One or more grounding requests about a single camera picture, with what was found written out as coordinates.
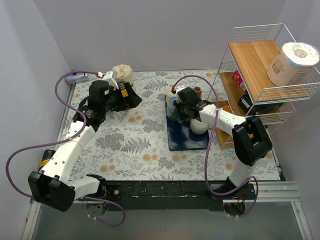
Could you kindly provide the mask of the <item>light blue patterned mug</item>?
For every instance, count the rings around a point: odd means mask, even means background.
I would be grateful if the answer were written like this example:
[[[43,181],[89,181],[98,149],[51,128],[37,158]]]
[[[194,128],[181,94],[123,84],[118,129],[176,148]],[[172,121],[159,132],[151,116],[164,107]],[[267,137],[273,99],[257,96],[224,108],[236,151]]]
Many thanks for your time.
[[[183,121],[179,118],[177,109],[174,105],[176,101],[176,97],[170,98],[166,103],[166,116],[172,122],[182,123]]]

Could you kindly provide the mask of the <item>yellow mug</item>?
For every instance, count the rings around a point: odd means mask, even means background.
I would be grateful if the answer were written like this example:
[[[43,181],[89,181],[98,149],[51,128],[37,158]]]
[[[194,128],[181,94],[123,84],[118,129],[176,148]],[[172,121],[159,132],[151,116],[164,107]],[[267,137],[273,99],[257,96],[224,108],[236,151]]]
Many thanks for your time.
[[[129,94],[128,94],[128,92],[127,92],[126,89],[121,90],[121,94],[122,94],[122,96],[123,96],[124,98],[126,98],[126,97],[129,96]]]

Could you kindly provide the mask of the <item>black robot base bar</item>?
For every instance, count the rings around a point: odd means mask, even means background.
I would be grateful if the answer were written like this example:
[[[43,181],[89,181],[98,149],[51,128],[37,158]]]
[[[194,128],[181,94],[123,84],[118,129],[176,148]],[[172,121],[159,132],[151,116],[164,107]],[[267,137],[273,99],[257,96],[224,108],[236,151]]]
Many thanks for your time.
[[[222,212],[224,201],[238,205],[256,196],[254,185],[249,183],[227,196],[213,195],[206,183],[187,181],[119,181],[108,180],[98,194],[98,199],[119,204],[124,210],[209,210]]]

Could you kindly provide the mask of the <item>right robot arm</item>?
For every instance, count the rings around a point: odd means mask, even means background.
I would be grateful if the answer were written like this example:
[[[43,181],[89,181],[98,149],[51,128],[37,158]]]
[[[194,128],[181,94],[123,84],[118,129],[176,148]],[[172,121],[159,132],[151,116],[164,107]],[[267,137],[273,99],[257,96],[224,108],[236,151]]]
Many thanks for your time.
[[[190,119],[190,129],[196,135],[201,135],[216,129],[229,134],[233,139],[233,146],[237,163],[225,183],[213,190],[214,196],[229,196],[237,199],[245,192],[244,186],[256,177],[252,175],[256,163],[264,158],[273,148],[266,129],[258,116],[244,117],[227,112],[218,107],[218,103],[211,103],[197,97],[196,92],[182,85],[174,84],[171,92],[175,95],[174,106],[178,119]]]

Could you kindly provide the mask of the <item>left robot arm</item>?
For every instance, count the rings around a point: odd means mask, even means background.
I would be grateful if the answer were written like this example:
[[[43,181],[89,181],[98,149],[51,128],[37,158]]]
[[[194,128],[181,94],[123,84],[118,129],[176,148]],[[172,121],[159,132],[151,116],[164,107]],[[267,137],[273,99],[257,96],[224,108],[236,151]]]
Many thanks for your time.
[[[89,174],[79,180],[70,180],[70,173],[85,145],[106,119],[107,111],[127,110],[121,90],[115,80],[95,80],[89,87],[74,115],[66,135],[48,163],[39,172],[28,177],[32,196],[38,203],[61,212],[67,211],[74,200],[85,196],[101,200],[106,196],[106,180]]]

